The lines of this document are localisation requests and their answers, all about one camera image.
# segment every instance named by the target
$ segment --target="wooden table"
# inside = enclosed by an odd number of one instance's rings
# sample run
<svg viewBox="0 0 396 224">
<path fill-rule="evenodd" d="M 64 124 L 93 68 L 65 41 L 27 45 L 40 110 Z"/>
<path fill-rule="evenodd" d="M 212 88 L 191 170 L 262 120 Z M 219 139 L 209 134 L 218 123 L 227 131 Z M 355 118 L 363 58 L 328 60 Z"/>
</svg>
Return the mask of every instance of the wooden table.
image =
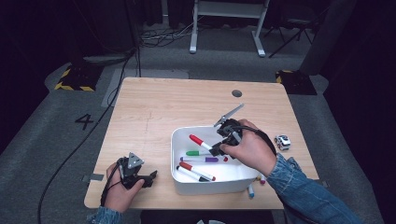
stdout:
<svg viewBox="0 0 396 224">
<path fill-rule="evenodd" d="M 232 91 L 242 92 L 234 97 Z M 270 138 L 286 134 L 291 141 L 285 158 L 294 157 L 309 178 L 318 179 L 297 119 L 284 87 L 277 83 L 137 78 L 123 80 L 94 173 L 132 151 L 145 161 L 140 175 L 158 170 L 151 188 L 141 189 L 131 208 L 138 209 L 283 209 L 274 190 L 258 181 L 255 197 L 248 192 L 185 196 L 176 192 L 171 175 L 171 136 L 180 127 L 209 126 L 220 116 L 245 106 L 233 119 L 248 119 Z M 91 181 L 85 205 L 98 207 L 103 181 Z"/>
</svg>

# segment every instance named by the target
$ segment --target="black cable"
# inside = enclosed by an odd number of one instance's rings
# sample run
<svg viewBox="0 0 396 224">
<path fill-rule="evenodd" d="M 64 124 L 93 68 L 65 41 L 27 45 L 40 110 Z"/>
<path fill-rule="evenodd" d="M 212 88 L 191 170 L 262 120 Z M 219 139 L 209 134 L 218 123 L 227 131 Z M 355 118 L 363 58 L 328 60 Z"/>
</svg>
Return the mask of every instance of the black cable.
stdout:
<svg viewBox="0 0 396 224">
<path fill-rule="evenodd" d="M 189 29 L 187 29 L 187 27 L 185 27 L 183 29 L 180 29 L 180 30 L 168 33 L 168 34 L 165 34 L 165 32 L 167 31 L 167 30 L 165 30 L 160 35 L 152 35 L 152 36 L 145 37 L 146 39 L 149 39 L 149 38 L 156 39 L 157 43 L 147 43 L 147 40 L 146 40 L 146 42 L 143 41 L 141 46 L 147 47 L 147 48 L 165 47 L 167 45 L 172 44 L 175 40 L 179 40 L 179 39 L 183 38 L 185 35 L 182 35 L 182 32 L 184 32 L 185 30 L 187 31 Z M 169 41 L 169 42 L 161 45 L 161 43 L 164 41 Z"/>
<path fill-rule="evenodd" d="M 114 186 L 118 185 L 120 182 L 121 182 L 121 181 L 119 181 L 119 182 L 117 182 L 117 183 L 113 184 L 112 186 L 108 187 L 108 189 L 107 189 L 107 190 L 109 190 L 109 189 L 113 188 Z"/>
<path fill-rule="evenodd" d="M 115 185 L 120 183 L 120 182 L 118 182 L 118 183 L 116 183 L 116 184 L 114 184 L 114 185 L 109 187 L 111 179 L 113 178 L 113 175 L 116 173 L 116 171 L 119 168 L 119 166 L 120 166 L 120 160 L 117 160 L 117 164 L 114 166 L 113 170 L 111 171 L 110 176 L 107 178 L 107 182 L 106 182 L 105 188 L 103 189 L 102 196 L 101 196 L 101 199 L 100 199 L 100 205 L 101 206 L 105 206 L 108 191 L 112 187 L 114 187 Z"/>
<path fill-rule="evenodd" d="M 131 15 L 131 13 L 130 13 L 127 0 L 124 0 L 123 3 L 124 3 L 124 7 L 125 7 L 126 17 L 127 17 L 127 20 L 128 20 L 129 32 L 130 32 L 132 40 L 134 41 L 134 44 L 137 47 L 137 58 L 138 58 L 137 59 L 137 64 L 139 66 L 139 77 L 142 77 L 141 68 L 140 68 L 140 48 L 139 48 L 139 43 L 135 43 L 135 39 L 134 39 L 134 28 L 135 27 L 133 27 L 132 24 L 131 24 L 131 18 L 132 18 L 133 15 Z"/>
<path fill-rule="evenodd" d="M 137 75 L 139 75 L 139 77 L 142 77 L 142 71 L 140 69 L 140 50 L 139 49 L 137 49 L 137 53 L 134 55 L 134 58 L 136 59 L 136 67 L 134 68 L 134 70 L 136 71 L 135 77 L 137 77 Z M 114 90 L 107 96 L 107 105 L 112 105 L 109 101 L 110 101 L 110 99 L 112 99 L 111 96 L 118 88 L 119 87 L 114 88 Z"/>
<path fill-rule="evenodd" d="M 99 118 L 99 120 L 94 124 L 94 126 L 90 129 L 90 131 L 87 133 L 87 135 L 84 137 L 84 139 L 82 139 L 82 141 L 76 146 L 76 148 L 67 156 L 67 158 L 62 162 L 62 164 L 58 167 L 58 169 L 55 171 L 55 173 L 52 175 L 52 177 L 50 178 L 49 182 L 47 183 L 46 187 L 43 190 L 43 193 L 41 194 L 41 198 L 40 201 L 38 203 L 38 208 L 37 208 L 37 221 L 38 224 L 41 224 L 41 207 L 42 207 L 42 203 L 44 201 L 44 197 L 47 193 L 48 188 L 50 187 L 50 184 L 52 183 L 53 179 L 55 178 L 55 176 L 61 171 L 61 169 L 64 167 L 64 165 L 67 163 L 67 161 L 78 151 L 78 149 L 85 143 L 85 141 L 90 137 L 90 135 L 93 133 L 93 131 L 96 129 L 96 127 L 99 125 L 99 123 L 102 121 L 103 117 L 105 116 L 105 114 L 107 113 L 108 109 L 111 107 L 111 105 L 113 104 L 113 102 L 116 100 L 116 97 L 119 93 L 120 90 L 120 85 L 122 82 L 122 75 L 124 73 L 125 70 L 125 66 L 126 64 L 129 62 L 129 59 L 132 57 L 132 55 L 134 54 L 134 50 L 132 50 L 132 52 L 130 53 L 130 57 L 125 61 L 125 63 L 122 66 L 122 70 L 121 70 L 121 76 L 120 76 L 120 81 L 119 81 L 119 85 L 116 91 L 116 94 L 114 95 L 113 99 L 111 100 L 110 105 L 106 108 L 105 112 L 103 112 L 102 116 Z"/>
<path fill-rule="evenodd" d="M 254 133 L 256 133 L 258 131 L 258 129 L 250 128 L 248 126 L 233 126 L 233 129 L 246 129 L 246 130 L 252 131 Z"/>
<path fill-rule="evenodd" d="M 97 36 L 97 34 L 95 33 L 95 31 L 91 28 L 90 24 L 88 23 L 87 19 L 85 18 L 84 14 L 82 13 L 81 9 L 79 8 L 77 2 L 75 0 L 73 0 L 74 6 L 77 9 L 79 15 L 81 16 L 81 18 L 84 20 L 84 23 L 86 24 L 86 26 L 88 27 L 88 29 L 90 30 L 92 36 L 96 39 L 96 41 L 102 46 L 103 49 L 106 49 L 110 52 L 113 53 L 120 53 L 123 54 L 123 57 L 118 58 L 118 59 L 110 59 L 110 60 L 103 60 L 103 61 L 90 61 L 90 60 L 86 60 L 83 59 L 86 63 L 88 63 L 89 65 L 92 66 L 109 66 L 109 65 L 113 65 L 113 64 L 117 64 L 117 63 L 122 63 L 124 61 L 126 61 L 130 55 L 129 53 L 131 51 L 133 51 L 135 49 L 135 47 L 131 48 L 131 49 L 127 49 L 125 51 L 119 51 L 117 49 L 112 49 L 107 47 Z"/>
</svg>

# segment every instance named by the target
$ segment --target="green marker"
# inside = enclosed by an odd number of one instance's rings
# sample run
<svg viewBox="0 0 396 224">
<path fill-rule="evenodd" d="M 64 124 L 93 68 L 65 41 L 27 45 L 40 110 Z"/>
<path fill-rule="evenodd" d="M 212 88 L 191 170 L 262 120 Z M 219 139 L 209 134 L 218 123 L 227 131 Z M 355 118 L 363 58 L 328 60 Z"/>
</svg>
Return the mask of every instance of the green marker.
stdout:
<svg viewBox="0 0 396 224">
<path fill-rule="evenodd" d="M 204 156 L 204 155 L 211 155 L 209 151 L 187 151 L 187 156 Z"/>
</svg>

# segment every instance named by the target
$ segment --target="left hand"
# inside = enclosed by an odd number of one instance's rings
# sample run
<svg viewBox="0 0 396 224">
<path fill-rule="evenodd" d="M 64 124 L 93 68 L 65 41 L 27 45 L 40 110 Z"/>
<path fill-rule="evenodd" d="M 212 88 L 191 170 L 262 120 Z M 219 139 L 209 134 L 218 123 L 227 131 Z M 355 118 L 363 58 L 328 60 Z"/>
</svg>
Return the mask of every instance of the left hand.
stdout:
<svg viewBox="0 0 396 224">
<path fill-rule="evenodd" d="M 111 175 L 111 171 L 114 169 L 116 165 L 117 165 L 116 163 L 113 163 L 107 168 L 106 170 L 107 178 Z M 105 207 L 123 213 L 131 205 L 131 202 L 134 199 L 136 193 L 142 189 L 145 180 L 140 179 L 134 184 L 134 186 L 131 189 L 126 189 L 121 184 L 120 181 L 121 181 L 120 169 L 117 168 L 116 172 L 111 178 L 109 186 L 111 187 L 114 184 L 116 185 L 114 185 L 111 189 L 108 190 Z"/>
</svg>

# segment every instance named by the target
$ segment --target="denim sleeve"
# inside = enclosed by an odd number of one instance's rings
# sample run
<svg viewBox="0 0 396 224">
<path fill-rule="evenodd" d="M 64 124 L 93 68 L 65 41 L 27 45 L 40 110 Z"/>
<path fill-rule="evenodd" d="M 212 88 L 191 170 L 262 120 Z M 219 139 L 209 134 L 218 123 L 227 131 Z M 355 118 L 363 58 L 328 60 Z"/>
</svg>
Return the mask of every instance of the denim sleeve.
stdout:
<svg viewBox="0 0 396 224">
<path fill-rule="evenodd" d="M 106 207 L 100 206 L 93 216 L 88 216 L 89 224 L 121 224 L 122 214 Z"/>
<path fill-rule="evenodd" d="M 284 203 L 314 222 L 362 223 L 340 199 L 308 179 L 294 158 L 286 161 L 278 153 L 276 166 L 267 181 Z"/>
</svg>

